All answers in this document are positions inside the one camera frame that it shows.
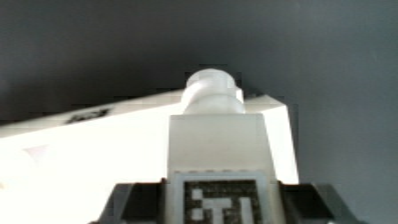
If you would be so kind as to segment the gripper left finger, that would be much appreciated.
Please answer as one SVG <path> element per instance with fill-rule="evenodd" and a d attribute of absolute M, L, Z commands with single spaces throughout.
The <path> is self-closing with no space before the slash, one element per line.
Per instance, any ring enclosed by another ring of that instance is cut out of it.
<path fill-rule="evenodd" d="M 120 183 L 89 224 L 166 224 L 166 182 Z"/>

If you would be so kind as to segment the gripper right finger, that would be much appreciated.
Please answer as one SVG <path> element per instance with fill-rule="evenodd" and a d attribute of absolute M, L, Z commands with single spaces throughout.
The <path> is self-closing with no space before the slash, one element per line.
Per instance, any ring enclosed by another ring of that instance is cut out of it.
<path fill-rule="evenodd" d="M 274 224 L 368 224 L 331 184 L 279 183 L 281 215 Z"/>

